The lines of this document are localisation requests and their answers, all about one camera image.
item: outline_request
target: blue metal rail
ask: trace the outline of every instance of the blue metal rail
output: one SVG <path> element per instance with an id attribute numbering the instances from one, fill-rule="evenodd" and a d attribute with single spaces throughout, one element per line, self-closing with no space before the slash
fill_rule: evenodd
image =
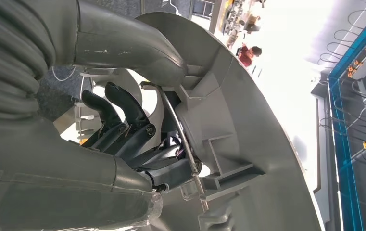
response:
<path id="1" fill-rule="evenodd" d="M 351 165 L 350 141 L 346 129 L 347 126 L 344 121 L 344 112 L 342 111 L 343 103 L 341 100 L 340 79 L 344 76 L 349 65 L 354 61 L 357 55 L 362 52 L 365 46 L 366 27 L 328 76 L 332 116 L 338 119 L 333 120 L 333 135 L 337 169 L 339 169 L 341 211 L 343 214 L 345 231 L 363 231 L 364 228 L 355 186 L 353 166 Z"/>

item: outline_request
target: gray robot arm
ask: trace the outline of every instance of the gray robot arm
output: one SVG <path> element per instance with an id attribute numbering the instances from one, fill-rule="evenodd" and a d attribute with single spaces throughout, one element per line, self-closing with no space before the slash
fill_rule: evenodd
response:
<path id="1" fill-rule="evenodd" d="M 63 141 L 37 115 L 37 80 L 55 64 L 131 68 L 162 86 L 179 84 L 187 71 L 144 23 L 80 0 L 0 0 L 0 230 L 145 221 L 155 209 L 147 177 Z"/>

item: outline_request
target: person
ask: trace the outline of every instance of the person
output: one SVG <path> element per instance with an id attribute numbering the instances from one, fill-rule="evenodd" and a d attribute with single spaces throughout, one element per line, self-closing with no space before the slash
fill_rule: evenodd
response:
<path id="1" fill-rule="evenodd" d="M 238 59 L 244 64 L 245 67 L 252 65 L 252 60 L 254 57 L 259 57 L 262 54 L 262 49 L 259 47 L 252 47 L 248 49 L 245 44 L 242 44 L 241 48 L 237 50 Z"/>

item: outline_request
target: bolt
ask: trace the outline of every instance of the bolt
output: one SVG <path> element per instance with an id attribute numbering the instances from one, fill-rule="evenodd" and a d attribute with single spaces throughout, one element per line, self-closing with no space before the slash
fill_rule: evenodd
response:
<path id="1" fill-rule="evenodd" d="M 149 137 L 152 137 L 154 136 L 156 133 L 156 129 L 152 126 L 149 126 L 146 128 L 146 134 L 149 136 Z"/>
<path id="2" fill-rule="evenodd" d="M 125 126 L 121 126 L 120 128 L 119 128 L 119 132 L 120 133 L 124 133 L 126 131 L 126 127 Z"/>

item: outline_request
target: red shirt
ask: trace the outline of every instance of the red shirt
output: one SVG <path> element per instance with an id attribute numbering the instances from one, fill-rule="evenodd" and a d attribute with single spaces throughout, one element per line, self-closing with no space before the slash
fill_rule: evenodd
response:
<path id="1" fill-rule="evenodd" d="M 243 46 L 241 48 L 241 56 L 240 56 L 240 61 L 242 64 L 244 64 L 244 66 L 248 67 L 250 65 L 252 65 L 252 60 L 246 55 L 246 52 L 248 51 L 249 49 L 246 47 L 246 46 Z"/>

